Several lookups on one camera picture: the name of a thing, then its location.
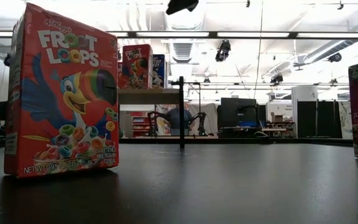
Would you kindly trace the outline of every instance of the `black partition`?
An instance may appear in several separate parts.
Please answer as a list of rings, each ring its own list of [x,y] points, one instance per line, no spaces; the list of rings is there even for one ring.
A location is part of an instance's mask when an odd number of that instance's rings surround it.
[[[298,101],[298,138],[316,135],[316,102]]]
[[[337,101],[299,101],[298,138],[342,138]]]

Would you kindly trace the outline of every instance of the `kellogg's logo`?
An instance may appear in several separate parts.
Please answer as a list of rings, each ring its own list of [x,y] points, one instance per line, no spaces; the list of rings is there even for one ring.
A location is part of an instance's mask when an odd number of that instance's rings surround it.
[[[142,49],[138,48],[136,50],[127,50],[125,52],[125,56],[128,60],[132,60],[133,58],[142,58]]]
[[[61,22],[55,21],[53,19],[44,20],[44,24],[47,26],[57,28],[57,29],[59,29],[60,32],[63,32],[63,33],[71,32],[71,27],[65,27],[62,25]]]

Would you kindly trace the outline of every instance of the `desk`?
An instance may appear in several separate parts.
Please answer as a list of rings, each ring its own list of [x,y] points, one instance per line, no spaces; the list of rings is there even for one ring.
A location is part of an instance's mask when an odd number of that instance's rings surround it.
[[[0,149],[0,223],[358,223],[352,147],[119,147],[116,169],[30,180],[4,177]]]

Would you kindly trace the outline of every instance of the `ceiling duct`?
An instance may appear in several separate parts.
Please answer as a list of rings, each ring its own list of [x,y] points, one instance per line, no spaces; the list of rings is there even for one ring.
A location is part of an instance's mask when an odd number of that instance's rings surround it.
[[[193,12],[182,10],[173,15],[165,15],[166,30],[169,31],[200,31],[204,25],[205,6],[201,3]],[[185,40],[182,43],[176,40],[170,44],[170,53],[172,59],[177,63],[188,63],[192,58],[192,53],[196,44]]]
[[[350,32],[358,32],[358,25],[355,28],[351,29]],[[358,40],[332,40],[327,44],[323,45],[319,49],[315,50],[314,52],[306,55],[303,59],[304,65],[315,63],[319,60],[327,58],[333,54],[338,53],[340,50],[345,49],[348,46],[351,46],[357,43]]]

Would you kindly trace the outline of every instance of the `cable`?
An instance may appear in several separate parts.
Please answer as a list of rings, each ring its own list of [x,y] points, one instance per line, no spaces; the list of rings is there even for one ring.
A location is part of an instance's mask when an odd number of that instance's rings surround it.
[[[254,99],[256,95],[256,86],[258,84],[258,77],[259,77],[259,64],[260,64],[260,48],[262,46],[262,28],[264,24],[264,0],[262,0],[262,15],[260,16],[260,35],[259,35],[259,52],[258,52],[258,67],[256,69],[256,81],[255,81],[255,88],[254,88]]]
[[[1,80],[1,84],[0,84],[0,97],[1,97],[1,90],[2,90],[2,84],[4,83],[4,78],[5,78],[5,68],[6,65],[4,65],[4,70],[2,71],[2,80]]]

